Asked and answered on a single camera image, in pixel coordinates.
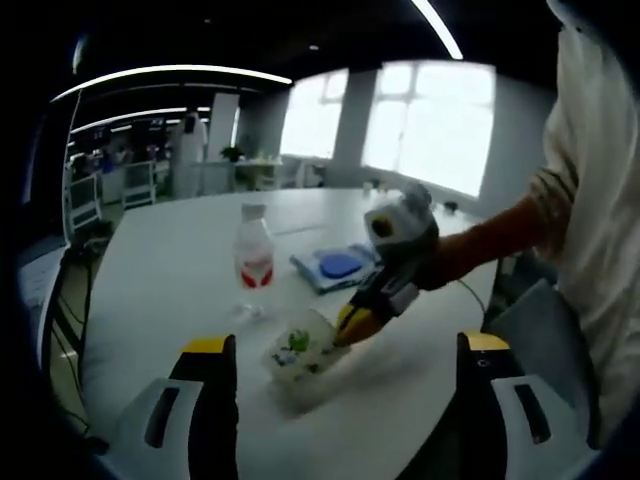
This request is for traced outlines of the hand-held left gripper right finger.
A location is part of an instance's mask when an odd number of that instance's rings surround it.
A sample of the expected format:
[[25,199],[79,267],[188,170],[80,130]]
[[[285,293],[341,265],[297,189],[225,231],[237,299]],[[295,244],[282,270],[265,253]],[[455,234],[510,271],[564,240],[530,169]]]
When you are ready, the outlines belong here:
[[462,479],[575,479],[598,451],[578,415],[497,336],[457,337]]

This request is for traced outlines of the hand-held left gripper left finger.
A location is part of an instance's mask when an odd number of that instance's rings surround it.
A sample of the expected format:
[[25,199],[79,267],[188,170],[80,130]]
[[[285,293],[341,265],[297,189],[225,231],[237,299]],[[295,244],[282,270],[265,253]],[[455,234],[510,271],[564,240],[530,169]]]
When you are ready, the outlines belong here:
[[186,345],[171,373],[126,407],[112,442],[118,479],[236,479],[234,335]]

